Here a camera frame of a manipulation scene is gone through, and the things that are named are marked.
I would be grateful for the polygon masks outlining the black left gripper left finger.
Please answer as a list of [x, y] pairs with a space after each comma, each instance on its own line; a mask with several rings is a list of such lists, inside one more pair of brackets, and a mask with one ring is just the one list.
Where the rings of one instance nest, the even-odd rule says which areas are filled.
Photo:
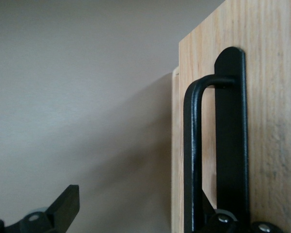
[[10, 226], [0, 219], [0, 233], [65, 233], [79, 210], [79, 186], [72, 184], [45, 211], [28, 214]]

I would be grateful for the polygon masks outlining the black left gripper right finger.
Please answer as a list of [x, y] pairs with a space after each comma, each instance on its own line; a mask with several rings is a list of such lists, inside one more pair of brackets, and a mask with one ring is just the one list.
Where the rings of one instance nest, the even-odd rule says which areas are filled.
[[204, 224], [197, 233], [281, 233], [282, 230], [270, 223], [257, 221], [250, 225], [239, 222], [232, 213], [214, 210], [203, 192]]

